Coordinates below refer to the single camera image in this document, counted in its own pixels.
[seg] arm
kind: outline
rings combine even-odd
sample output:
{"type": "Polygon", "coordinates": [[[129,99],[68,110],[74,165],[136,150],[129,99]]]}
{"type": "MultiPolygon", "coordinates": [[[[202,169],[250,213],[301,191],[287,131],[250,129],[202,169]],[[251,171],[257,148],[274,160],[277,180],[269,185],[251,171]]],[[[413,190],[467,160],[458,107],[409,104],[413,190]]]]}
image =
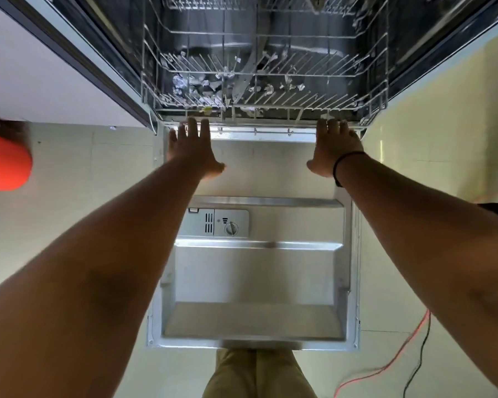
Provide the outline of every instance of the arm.
{"type": "MultiPolygon", "coordinates": [[[[346,122],[320,121],[308,167],[331,177],[362,151],[346,122]]],[[[498,216],[412,181],[367,155],[336,177],[424,304],[498,386],[498,216]]]]}
{"type": "Polygon", "coordinates": [[[206,120],[168,156],[0,285],[0,397],[112,396],[186,206],[225,167],[206,120]]]}

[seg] lower dish rack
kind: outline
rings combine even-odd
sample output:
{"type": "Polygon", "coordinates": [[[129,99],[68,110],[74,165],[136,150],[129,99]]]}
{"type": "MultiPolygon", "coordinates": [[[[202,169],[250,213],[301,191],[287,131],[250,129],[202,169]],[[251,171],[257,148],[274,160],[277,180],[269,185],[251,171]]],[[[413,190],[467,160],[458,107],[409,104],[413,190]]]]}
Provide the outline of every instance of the lower dish rack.
{"type": "Polygon", "coordinates": [[[387,107],[387,0],[144,0],[143,19],[142,99],[166,125],[366,127],[387,107]]]}

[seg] khaki pants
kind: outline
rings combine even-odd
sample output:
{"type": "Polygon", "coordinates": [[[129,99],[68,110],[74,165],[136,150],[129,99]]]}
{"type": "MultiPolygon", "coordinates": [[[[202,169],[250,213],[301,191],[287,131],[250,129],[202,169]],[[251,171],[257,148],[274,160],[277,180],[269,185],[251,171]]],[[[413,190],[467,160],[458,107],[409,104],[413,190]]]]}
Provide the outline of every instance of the khaki pants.
{"type": "Polygon", "coordinates": [[[292,351],[219,349],[203,398],[316,398],[292,351]]]}

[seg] black wire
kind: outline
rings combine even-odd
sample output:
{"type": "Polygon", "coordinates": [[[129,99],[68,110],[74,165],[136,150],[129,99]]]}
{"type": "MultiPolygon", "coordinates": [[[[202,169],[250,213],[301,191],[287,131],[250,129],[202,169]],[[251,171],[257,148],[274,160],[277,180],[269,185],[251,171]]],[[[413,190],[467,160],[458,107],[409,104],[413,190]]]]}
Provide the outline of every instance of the black wire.
{"type": "Polygon", "coordinates": [[[417,375],[418,371],[422,367],[422,357],[424,354],[424,346],[426,345],[426,341],[428,340],[429,337],[429,330],[431,329],[431,313],[428,315],[428,330],[426,331],[426,336],[424,337],[424,341],[422,341],[422,346],[420,347],[420,357],[418,360],[418,365],[411,374],[411,377],[409,377],[408,382],[405,384],[404,387],[404,393],[402,395],[402,398],[405,398],[405,393],[408,390],[409,386],[411,385],[411,382],[413,381],[414,377],[417,375]]]}

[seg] hand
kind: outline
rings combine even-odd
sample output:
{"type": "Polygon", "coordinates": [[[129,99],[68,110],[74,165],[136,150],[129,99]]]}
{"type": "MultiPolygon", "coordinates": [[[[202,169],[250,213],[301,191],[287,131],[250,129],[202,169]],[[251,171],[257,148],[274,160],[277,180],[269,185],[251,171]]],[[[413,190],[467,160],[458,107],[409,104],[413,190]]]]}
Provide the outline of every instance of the hand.
{"type": "Polygon", "coordinates": [[[334,164],[343,155],[363,151],[363,145],[356,132],[349,130],[346,121],[324,119],[317,121],[315,151],[306,166],[315,174],[333,177],[334,164]]]}
{"type": "Polygon", "coordinates": [[[219,163],[210,145],[210,124],[207,119],[201,121],[201,136],[197,132],[197,122],[193,117],[188,119],[188,135],[186,126],[181,124],[179,131],[170,130],[168,144],[168,161],[183,159],[192,162],[203,171],[203,178],[219,176],[225,170],[225,164],[219,163]]]}

